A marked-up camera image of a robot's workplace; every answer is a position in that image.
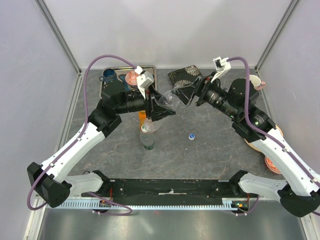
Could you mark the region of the green label water bottle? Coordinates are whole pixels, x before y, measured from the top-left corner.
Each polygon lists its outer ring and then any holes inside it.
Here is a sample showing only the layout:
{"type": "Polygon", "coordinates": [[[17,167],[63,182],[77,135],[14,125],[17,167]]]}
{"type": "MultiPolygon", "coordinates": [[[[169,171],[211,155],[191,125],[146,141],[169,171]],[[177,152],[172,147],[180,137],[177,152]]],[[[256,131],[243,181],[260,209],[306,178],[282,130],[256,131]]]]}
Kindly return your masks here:
{"type": "Polygon", "coordinates": [[[155,136],[153,132],[149,132],[143,124],[140,128],[140,141],[145,150],[152,150],[155,147],[155,136]]]}

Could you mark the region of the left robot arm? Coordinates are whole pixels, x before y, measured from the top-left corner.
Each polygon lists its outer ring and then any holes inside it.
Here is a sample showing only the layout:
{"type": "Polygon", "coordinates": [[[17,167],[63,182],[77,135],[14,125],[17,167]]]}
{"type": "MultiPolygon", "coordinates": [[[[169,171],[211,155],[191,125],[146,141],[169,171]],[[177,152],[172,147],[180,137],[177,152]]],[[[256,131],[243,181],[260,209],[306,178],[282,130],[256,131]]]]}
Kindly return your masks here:
{"type": "Polygon", "coordinates": [[[101,171],[75,176],[70,176],[69,172],[121,124],[122,114],[145,111],[153,122],[175,115],[175,110],[162,101],[162,94],[152,85],[146,93],[143,97],[139,91],[125,91],[119,80],[108,82],[97,107],[79,132],[48,160],[41,164],[33,162],[27,167],[31,185],[51,208],[74,195],[93,192],[104,197],[109,193],[109,179],[101,171]]]}

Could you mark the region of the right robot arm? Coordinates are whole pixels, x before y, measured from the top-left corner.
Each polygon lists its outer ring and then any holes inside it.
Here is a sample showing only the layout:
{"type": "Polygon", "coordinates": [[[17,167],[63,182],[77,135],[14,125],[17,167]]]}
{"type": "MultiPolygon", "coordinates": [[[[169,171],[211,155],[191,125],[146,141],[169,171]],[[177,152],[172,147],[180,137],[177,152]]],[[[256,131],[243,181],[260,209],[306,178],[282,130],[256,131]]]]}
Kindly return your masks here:
{"type": "Polygon", "coordinates": [[[279,169],[283,180],[269,179],[240,170],[229,180],[235,197],[255,194],[280,202],[292,215],[304,217],[320,206],[320,176],[288,145],[273,120],[255,106],[257,90],[244,78],[237,78],[229,90],[220,80],[198,77],[193,83],[171,91],[186,106],[195,96],[196,106],[209,104],[232,121],[235,132],[263,153],[279,169]]]}

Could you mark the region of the clear Pocari Sweat bottle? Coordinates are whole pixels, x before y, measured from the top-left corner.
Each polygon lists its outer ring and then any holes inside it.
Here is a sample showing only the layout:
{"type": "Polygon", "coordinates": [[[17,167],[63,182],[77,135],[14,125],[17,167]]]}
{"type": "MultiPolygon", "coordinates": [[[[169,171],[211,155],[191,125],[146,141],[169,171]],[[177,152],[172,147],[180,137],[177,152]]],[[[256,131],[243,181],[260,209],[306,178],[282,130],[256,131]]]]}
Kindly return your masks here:
{"type": "Polygon", "coordinates": [[[165,122],[171,120],[177,113],[178,108],[182,104],[182,101],[171,90],[163,93],[159,99],[157,99],[156,107],[161,107],[161,113],[156,113],[157,117],[161,117],[158,120],[152,120],[148,117],[144,120],[143,126],[150,133],[156,132],[165,122]]]}

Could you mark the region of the blue white bottle cap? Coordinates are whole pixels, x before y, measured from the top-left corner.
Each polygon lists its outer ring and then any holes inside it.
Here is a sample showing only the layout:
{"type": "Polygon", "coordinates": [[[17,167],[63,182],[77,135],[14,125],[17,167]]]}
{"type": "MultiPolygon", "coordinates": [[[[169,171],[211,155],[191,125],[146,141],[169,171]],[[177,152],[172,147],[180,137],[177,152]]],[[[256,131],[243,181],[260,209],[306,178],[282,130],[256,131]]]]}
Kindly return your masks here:
{"type": "Polygon", "coordinates": [[[193,133],[190,133],[189,135],[188,135],[188,139],[189,140],[191,140],[191,141],[193,141],[194,139],[195,139],[195,135],[193,134],[193,133]]]}

